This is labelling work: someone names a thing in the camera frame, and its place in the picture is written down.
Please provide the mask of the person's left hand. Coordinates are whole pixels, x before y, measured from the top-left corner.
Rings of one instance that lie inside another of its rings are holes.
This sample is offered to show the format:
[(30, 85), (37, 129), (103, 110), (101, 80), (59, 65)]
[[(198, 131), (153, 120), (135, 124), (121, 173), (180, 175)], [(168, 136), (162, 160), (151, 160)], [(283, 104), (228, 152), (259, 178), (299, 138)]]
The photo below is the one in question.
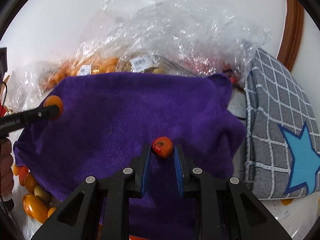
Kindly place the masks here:
[(8, 138), (1, 140), (1, 196), (7, 197), (14, 187), (14, 174), (11, 169), (13, 157), (11, 155), (12, 144)]

